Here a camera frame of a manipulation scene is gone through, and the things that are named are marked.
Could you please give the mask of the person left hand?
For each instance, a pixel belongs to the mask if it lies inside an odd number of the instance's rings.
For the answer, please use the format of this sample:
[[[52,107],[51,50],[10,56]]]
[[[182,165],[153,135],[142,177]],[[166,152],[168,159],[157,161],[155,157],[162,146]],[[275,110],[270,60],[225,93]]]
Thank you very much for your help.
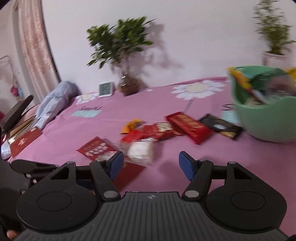
[[[19,234],[20,234],[19,232],[14,231],[14,230],[8,230],[8,231],[6,232],[6,235],[7,235],[7,237],[8,237],[10,240],[15,239]]]

